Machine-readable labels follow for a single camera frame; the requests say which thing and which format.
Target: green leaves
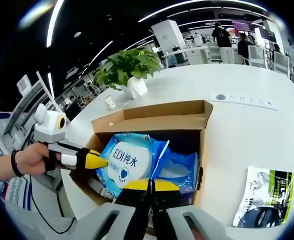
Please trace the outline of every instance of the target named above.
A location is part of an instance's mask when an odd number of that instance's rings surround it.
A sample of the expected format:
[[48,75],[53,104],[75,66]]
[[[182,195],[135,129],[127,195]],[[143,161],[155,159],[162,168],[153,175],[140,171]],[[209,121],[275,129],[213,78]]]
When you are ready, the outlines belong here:
[[140,62],[142,62],[143,64],[145,64],[147,62],[147,59],[145,56],[143,55],[138,55],[135,57],[136,59],[138,59]]
[[119,80],[120,84],[127,87],[128,79],[129,79],[127,73],[123,72],[122,70],[118,70],[117,72],[118,72],[118,80]]
[[105,65],[97,71],[95,82],[119,90],[117,86],[127,86],[129,78],[146,79],[148,74],[153,76],[159,70],[159,58],[154,52],[144,48],[121,50],[108,57]]
[[137,79],[140,79],[140,70],[138,68],[135,68],[132,72],[130,72],[132,76],[136,77]]

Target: package of wet wipes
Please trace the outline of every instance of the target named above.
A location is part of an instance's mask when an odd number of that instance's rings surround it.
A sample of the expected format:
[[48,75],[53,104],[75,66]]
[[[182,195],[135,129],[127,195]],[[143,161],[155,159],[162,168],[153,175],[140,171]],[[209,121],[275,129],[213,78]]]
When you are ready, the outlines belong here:
[[176,184],[181,192],[194,191],[197,154],[171,152],[169,141],[157,141],[146,134],[115,134],[101,153],[108,166],[96,170],[110,195],[118,197],[131,181],[161,178]]

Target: white flower pot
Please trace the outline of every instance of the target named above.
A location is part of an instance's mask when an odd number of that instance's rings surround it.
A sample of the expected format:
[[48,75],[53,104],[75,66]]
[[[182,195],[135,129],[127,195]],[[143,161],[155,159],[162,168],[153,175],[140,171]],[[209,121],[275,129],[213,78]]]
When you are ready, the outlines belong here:
[[120,85],[119,87],[131,99],[135,99],[148,92],[145,81],[142,78],[137,79],[134,76],[128,80],[128,86]]

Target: cardboard box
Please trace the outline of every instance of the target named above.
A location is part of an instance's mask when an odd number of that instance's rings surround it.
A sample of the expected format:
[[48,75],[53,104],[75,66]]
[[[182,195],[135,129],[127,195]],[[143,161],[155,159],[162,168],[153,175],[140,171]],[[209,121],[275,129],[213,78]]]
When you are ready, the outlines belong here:
[[[86,148],[102,152],[114,133],[135,132],[149,134],[159,141],[170,140],[173,152],[199,153],[199,168],[193,202],[201,197],[201,183],[205,181],[203,169],[206,167],[205,128],[213,106],[204,100],[164,103],[136,107],[115,112],[93,120],[95,134]],[[107,199],[101,197],[88,186],[88,178],[95,175],[94,170],[77,169],[71,172],[73,181],[97,204]]]

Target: black cable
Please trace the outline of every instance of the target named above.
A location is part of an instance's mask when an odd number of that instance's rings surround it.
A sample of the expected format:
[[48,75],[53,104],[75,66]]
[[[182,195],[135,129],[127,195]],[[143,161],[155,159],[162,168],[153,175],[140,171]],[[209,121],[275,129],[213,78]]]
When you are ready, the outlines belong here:
[[[31,130],[30,130],[30,132],[29,132],[29,134],[28,134],[28,136],[27,136],[27,138],[26,138],[26,143],[27,143],[27,146],[30,144],[30,139],[31,139],[31,135],[32,135],[32,133],[34,132],[34,128],[35,128],[35,125],[36,124],[33,124],[32,125],[32,127],[31,127]],[[57,234],[65,234],[67,231],[69,231],[70,230],[70,228],[71,228],[71,226],[72,226],[72,224],[73,224],[73,222],[75,221],[75,217],[72,219],[72,221],[71,221],[71,224],[70,224],[70,226],[65,230],[65,231],[62,231],[62,232],[58,232],[57,230],[55,230],[49,223],[48,223],[48,221],[45,219],[45,217],[42,215],[42,213],[40,212],[40,210],[39,210],[39,208],[38,208],[38,206],[37,206],[37,204],[36,204],[36,201],[35,201],[35,199],[34,199],[34,197],[33,197],[33,191],[32,191],[32,177],[30,176],[30,191],[31,191],[31,199],[32,199],[32,201],[33,201],[33,203],[35,204],[35,206],[36,206],[36,209],[38,210],[38,212],[39,212],[39,214],[40,214],[40,216],[42,217],[42,219],[46,222],[46,224],[55,232],[55,233],[57,233]]]
[[39,208],[38,208],[38,206],[37,206],[37,204],[36,204],[35,199],[33,198],[33,191],[32,191],[32,177],[31,177],[31,176],[30,176],[30,185],[31,185],[31,188],[30,188],[30,191],[31,191],[31,199],[32,199],[33,203],[35,204],[36,209],[38,210],[40,216],[41,216],[42,219],[46,222],[46,224],[47,224],[47,225],[48,225],[48,226],[49,226],[54,232],[56,232],[57,234],[64,234],[64,233],[66,233],[67,231],[69,231],[70,228],[71,228],[71,226],[72,226],[72,224],[73,224],[73,222],[75,221],[76,218],[74,217],[74,218],[72,219],[70,226],[69,226],[65,231],[58,232],[57,230],[55,230],[55,229],[54,229],[54,228],[48,223],[48,221],[45,219],[45,217],[42,215],[42,213],[40,212],[40,210],[39,210]]

